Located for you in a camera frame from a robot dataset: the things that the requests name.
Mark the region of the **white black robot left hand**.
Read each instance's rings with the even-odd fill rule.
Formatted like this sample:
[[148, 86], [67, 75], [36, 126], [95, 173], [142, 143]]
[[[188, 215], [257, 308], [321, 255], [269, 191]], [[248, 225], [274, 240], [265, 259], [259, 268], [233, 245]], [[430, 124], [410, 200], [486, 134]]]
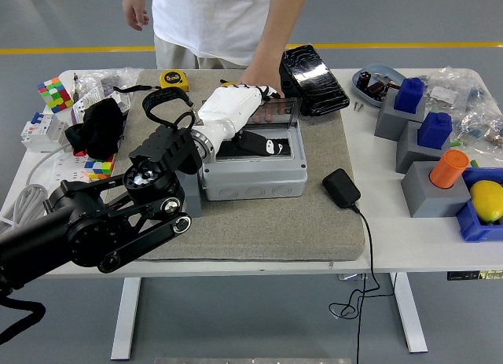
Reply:
[[222, 143], [247, 126], [288, 126], [292, 121], [290, 102], [270, 86], [218, 87], [197, 111], [192, 128], [193, 138], [203, 152], [201, 157], [213, 160]]

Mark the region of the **person's left hand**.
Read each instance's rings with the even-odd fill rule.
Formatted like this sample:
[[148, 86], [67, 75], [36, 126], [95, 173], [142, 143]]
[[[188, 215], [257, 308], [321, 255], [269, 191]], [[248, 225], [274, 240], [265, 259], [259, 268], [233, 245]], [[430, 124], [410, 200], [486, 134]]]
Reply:
[[[251, 64], [239, 78], [237, 84], [270, 86], [276, 90], [279, 97], [284, 97], [284, 93], [281, 89], [281, 77], [278, 65], [273, 65], [271, 68], [268, 68], [267, 66], [263, 67], [260, 64]], [[268, 108], [261, 111], [261, 113], [261, 116], [259, 116], [258, 113], [254, 114], [253, 121], [255, 123], [271, 123], [273, 121], [273, 117], [278, 114], [278, 110], [277, 108]]]

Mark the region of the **person's right hand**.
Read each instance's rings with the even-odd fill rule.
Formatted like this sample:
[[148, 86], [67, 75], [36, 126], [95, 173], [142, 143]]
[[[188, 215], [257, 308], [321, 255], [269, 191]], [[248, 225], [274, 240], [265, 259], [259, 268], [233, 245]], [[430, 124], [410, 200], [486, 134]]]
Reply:
[[135, 31], [142, 31], [149, 24], [145, 0], [123, 0], [123, 12], [127, 25]]

